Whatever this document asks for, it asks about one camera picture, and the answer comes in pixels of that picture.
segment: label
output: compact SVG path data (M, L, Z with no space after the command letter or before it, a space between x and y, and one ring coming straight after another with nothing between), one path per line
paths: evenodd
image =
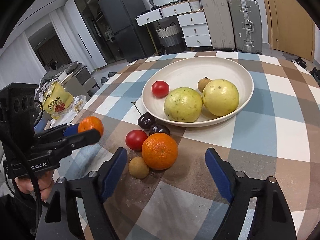
M43 162L43 163L31 166L31 169L32 170L37 170L37 169L45 168L45 167L47 167L47 163Z

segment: mandarin orange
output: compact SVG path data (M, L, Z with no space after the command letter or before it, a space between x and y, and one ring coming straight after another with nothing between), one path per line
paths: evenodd
M100 135L103 135L103 123L98 117L95 116L89 116L84 118L78 126L78 133L91 130L91 129L96 129L100 133Z
M178 157L178 145L165 133L150 135L142 145L142 157L152 169L161 171L170 168Z

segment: yellow snack bag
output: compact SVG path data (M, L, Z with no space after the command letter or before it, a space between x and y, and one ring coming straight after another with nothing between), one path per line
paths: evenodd
M43 107L48 114L63 111L68 108L73 101L73 95L65 92L62 85L58 82L52 83L48 91L44 94L44 98Z

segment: glass door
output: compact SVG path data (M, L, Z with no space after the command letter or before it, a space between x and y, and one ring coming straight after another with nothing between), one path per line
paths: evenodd
M98 0L74 0L93 40L107 64L124 59Z

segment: white bowl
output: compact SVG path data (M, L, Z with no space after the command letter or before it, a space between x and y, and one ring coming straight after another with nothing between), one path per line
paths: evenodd
M190 87L199 92L197 85L199 80L204 77L212 80L226 79L232 82L239 91L240 100L238 108L228 115L218 117L211 114L203 106L201 115L195 122L168 120L163 110L165 98L156 98L153 95L151 91L153 83L163 80L169 84L170 91L179 87ZM160 69L145 84L142 90L142 103L150 114L164 122L182 127L203 127L223 122L238 114L249 102L252 93L253 79L243 66L230 59L203 56L186 58Z

